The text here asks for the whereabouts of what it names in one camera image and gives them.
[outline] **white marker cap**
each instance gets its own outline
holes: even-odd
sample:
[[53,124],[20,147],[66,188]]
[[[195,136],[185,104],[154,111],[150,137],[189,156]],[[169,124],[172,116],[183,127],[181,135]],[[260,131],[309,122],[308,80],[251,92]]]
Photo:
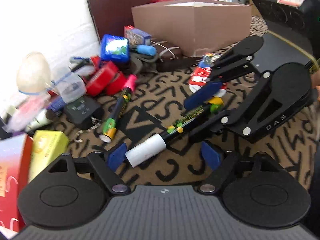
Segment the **white marker cap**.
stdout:
[[162,137],[159,134],[155,134],[130,151],[127,151],[125,156],[127,157],[131,166],[135,167],[147,159],[150,159],[152,156],[157,155],[166,148],[167,146],[165,145]]

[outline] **brown fabric with black letters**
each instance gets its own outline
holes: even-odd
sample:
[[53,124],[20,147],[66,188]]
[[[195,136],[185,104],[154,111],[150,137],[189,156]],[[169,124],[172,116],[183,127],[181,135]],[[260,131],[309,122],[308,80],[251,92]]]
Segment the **brown fabric with black letters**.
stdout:
[[[262,35],[266,29],[261,18],[252,17],[251,35]],[[99,127],[94,132],[83,133],[80,138],[84,141],[71,143],[68,150],[74,157],[86,156],[94,149],[108,150],[120,140],[132,147],[152,134],[163,131],[185,114],[183,101],[191,94],[187,83],[191,72],[192,69],[189,68],[150,76],[147,82],[137,87],[119,123],[115,140],[110,145],[99,139],[99,132],[102,130],[102,127]],[[253,74],[230,82],[228,92],[223,97],[225,105],[228,108],[237,107],[255,82]],[[97,101],[103,105],[107,117],[115,105],[116,96],[100,96]],[[77,129],[66,121],[65,116],[61,122],[54,124],[53,128],[62,130],[71,139],[77,133]],[[310,185],[316,151],[316,116],[313,106],[304,108],[274,133],[255,144],[250,144],[231,132],[224,132],[209,140],[223,149],[236,150],[243,155],[265,151],[305,188]],[[190,145],[186,135],[140,166],[132,168],[126,162],[116,171],[131,187],[137,184],[196,184],[210,172],[200,155],[200,144]]]

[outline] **red gift box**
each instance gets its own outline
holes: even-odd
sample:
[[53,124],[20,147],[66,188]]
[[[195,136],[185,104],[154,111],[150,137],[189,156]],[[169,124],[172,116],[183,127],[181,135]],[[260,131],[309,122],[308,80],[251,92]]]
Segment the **red gift box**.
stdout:
[[0,141],[0,225],[16,232],[25,226],[17,201],[28,182],[31,151],[26,134]]

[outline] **liquid chalk marker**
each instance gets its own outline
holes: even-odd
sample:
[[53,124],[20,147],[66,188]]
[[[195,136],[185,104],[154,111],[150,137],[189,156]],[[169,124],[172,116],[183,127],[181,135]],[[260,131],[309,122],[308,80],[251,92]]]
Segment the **liquid chalk marker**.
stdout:
[[136,80],[137,76],[130,75],[127,82],[124,84],[122,93],[118,97],[115,107],[103,126],[102,134],[99,136],[102,141],[110,143],[115,137],[117,131],[116,123],[120,120],[131,98],[131,95],[134,92]]
[[211,113],[217,113],[220,107],[223,106],[221,98],[214,97],[209,100],[209,103],[199,106],[183,119],[179,119],[170,125],[166,131],[160,134],[155,134],[145,140],[143,143],[126,152],[125,156],[132,167],[135,167],[152,156],[167,148],[167,143],[176,138],[182,133],[190,132],[193,128],[201,124]]

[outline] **yellow box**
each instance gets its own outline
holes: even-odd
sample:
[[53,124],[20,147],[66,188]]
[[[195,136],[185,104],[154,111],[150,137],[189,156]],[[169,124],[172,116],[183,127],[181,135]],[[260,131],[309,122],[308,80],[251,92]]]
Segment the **yellow box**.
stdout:
[[33,136],[28,182],[67,150],[68,137],[60,131],[37,130]]

